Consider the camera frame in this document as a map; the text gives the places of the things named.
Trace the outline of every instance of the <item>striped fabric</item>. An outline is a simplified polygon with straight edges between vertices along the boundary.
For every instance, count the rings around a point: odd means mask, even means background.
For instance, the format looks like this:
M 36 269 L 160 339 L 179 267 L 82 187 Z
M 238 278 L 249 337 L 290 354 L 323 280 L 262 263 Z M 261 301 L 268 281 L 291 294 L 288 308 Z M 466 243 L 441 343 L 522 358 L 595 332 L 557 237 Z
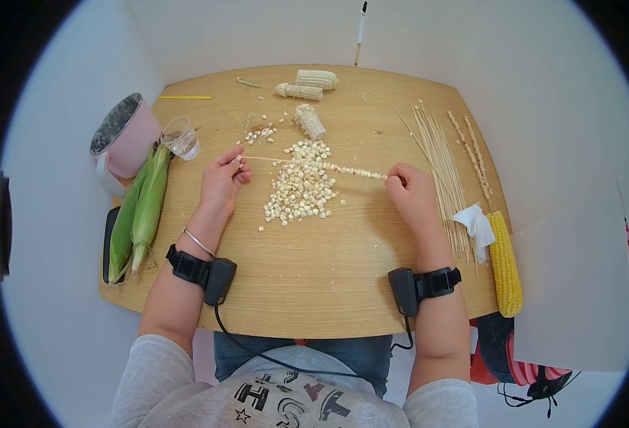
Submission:
M 512 373 L 514 381 L 519 386 L 533 385 L 538 380 L 538 364 L 522 363 L 515 361 L 514 355 L 514 332 L 507 338 L 507 362 L 509 371 Z M 571 372 L 566 368 L 545 367 L 545 379 L 553 381 Z

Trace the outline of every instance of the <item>mug handle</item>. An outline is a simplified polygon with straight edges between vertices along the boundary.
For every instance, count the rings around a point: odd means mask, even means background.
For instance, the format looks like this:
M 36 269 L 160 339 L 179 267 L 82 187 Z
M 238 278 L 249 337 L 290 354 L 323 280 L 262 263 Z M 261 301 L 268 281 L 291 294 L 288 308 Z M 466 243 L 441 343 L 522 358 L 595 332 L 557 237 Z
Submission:
M 104 153 L 100 158 L 98 158 L 96 175 L 106 189 L 112 192 L 115 196 L 124 199 L 124 197 L 127 196 L 127 189 L 112 175 L 107 167 L 109 156 L 109 153 Z

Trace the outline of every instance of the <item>wood grain surface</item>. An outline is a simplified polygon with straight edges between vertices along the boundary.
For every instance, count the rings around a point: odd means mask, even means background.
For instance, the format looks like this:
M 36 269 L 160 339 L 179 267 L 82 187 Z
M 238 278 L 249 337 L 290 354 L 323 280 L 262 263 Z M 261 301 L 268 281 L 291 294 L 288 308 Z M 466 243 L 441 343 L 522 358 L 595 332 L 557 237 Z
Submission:
M 211 95 L 212 100 L 160 99 L 153 112 L 164 127 L 174 117 L 187 115 L 197 127 L 201 144 L 199 155 L 184 162 L 173 159 L 164 207 L 153 253 L 157 266 L 148 258 L 146 269 L 137 279 L 108 287 L 100 275 L 101 296 L 129 309 L 142 312 L 148 290 L 164 257 L 186 225 L 200 199 L 203 169 L 218 154 L 244 144 L 240 128 L 249 113 L 267 115 L 279 128 L 275 142 L 254 144 L 246 156 L 290 159 L 283 149 L 305 138 L 301 129 L 288 126 L 294 108 L 303 102 L 274 93 L 278 83 L 293 82 L 300 68 L 323 69 L 338 75 L 336 90 L 325 91 L 324 99 L 312 102 L 327 129 L 325 142 L 331 147 L 331 162 L 344 167 L 364 168 L 386 173 L 394 164 L 406 162 L 429 170 L 428 161 L 410 137 L 391 105 L 400 111 L 416 132 L 410 104 L 419 99 L 427 112 L 433 112 L 451 144 L 467 205 L 481 202 L 488 212 L 479 182 L 468 156 L 455 143 L 457 133 L 447 117 L 451 110 L 463 132 L 464 115 L 471 117 L 455 88 L 394 73 L 342 66 L 267 66 L 206 75 L 168 86 L 163 95 Z M 260 83 L 264 89 L 236 83 L 237 76 Z M 507 206 L 487 144 L 475 121 L 492 203 L 501 210 L 509 226 Z M 335 175 L 337 200 L 327 203 L 333 215 L 294 221 L 287 227 L 277 221 L 264 221 L 263 205 L 273 192 L 271 180 L 278 167 L 270 162 L 249 161 L 253 178 L 238 193 L 217 250 L 219 257 L 238 264 L 226 303 L 220 316 L 232 333 L 279 338 L 348 338 L 376 336 L 404 331 L 387 272 L 400 266 L 416 267 L 416 245 L 410 230 L 399 216 L 381 182 L 352 175 Z M 347 204 L 339 201 L 345 199 Z M 113 206 L 119 205 L 117 198 Z M 264 226 L 263 232 L 258 227 Z M 478 266 L 475 279 L 473 259 L 458 260 L 462 289 L 471 318 L 497 311 L 490 264 Z M 219 330 L 214 312 L 204 307 L 199 327 Z

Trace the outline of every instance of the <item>black phone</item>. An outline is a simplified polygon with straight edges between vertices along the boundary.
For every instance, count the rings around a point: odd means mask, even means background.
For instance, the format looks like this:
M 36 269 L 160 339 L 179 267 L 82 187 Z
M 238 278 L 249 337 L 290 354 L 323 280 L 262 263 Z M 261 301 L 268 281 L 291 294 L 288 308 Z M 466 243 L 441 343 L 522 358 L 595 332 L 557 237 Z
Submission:
M 115 207 L 107 213 L 107 219 L 105 220 L 105 241 L 103 242 L 103 281 L 107 284 L 110 282 L 110 238 L 112 237 L 112 228 L 114 228 L 114 220 L 117 219 L 119 209 L 121 207 Z M 124 275 L 117 281 L 117 284 L 124 281 Z

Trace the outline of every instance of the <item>cooked yellow corn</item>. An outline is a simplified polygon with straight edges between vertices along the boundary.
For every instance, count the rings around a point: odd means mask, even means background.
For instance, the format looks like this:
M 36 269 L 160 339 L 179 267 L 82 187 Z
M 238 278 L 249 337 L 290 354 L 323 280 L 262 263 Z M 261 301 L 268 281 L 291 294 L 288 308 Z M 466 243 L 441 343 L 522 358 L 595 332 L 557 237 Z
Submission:
M 321 124 L 319 116 L 316 115 L 314 107 L 310 104 L 301 104 L 295 107 L 295 123 L 303 127 L 303 131 L 307 133 L 312 141 L 324 139 L 326 128 Z
M 490 258 L 495 276 L 497 306 L 502 316 L 512 318 L 521 311 L 523 306 L 521 281 L 514 259 L 514 249 L 512 241 L 509 240 L 509 232 L 502 212 L 488 214 L 488 220 L 495 235 L 495 242 L 490 244 Z
M 330 71 L 322 70 L 298 70 L 295 84 L 302 86 L 314 86 L 323 90 L 336 89 L 338 78 Z
M 153 148 L 150 148 L 148 157 L 151 157 Z M 127 196 L 122 202 L 122 206 L 117 213 L 117 219 L 114 221 L 112 235 L 110 236 L 110 267 L 107 270 L 107 281 L 109 285 L 117 284 L 117 281 L 124 275 L 129 267 L 127 259 L 131 255 L 131 225 L 133 225 L 133 216 L 136 212 L 136 204 L 141 188 L 148 176 L 148 162 L 143 164 L 140 171 L 133 179 L 131 187 L 127 192 Z
M 324 91 L 321 88 L 315 88 L 314 86 L 300 86 L 291 85 L 289 83 L 281 83 L 276 86 L 275 90 L 277 94 L 282 97 L 295 97 L 321 101 L 321 98 L 324 96 Z
M 169 161 L 170 151 L 164 144 L 158 146 L 152 159 L 148 157 L 148 177 L 141 188 L 131 226 L 131 241 L 133 242 L 131 273 L 134 277 L 138 274 L 141 261 L 150 251 L 150 244 L 157 230 L 164 191 L 167 187 Z

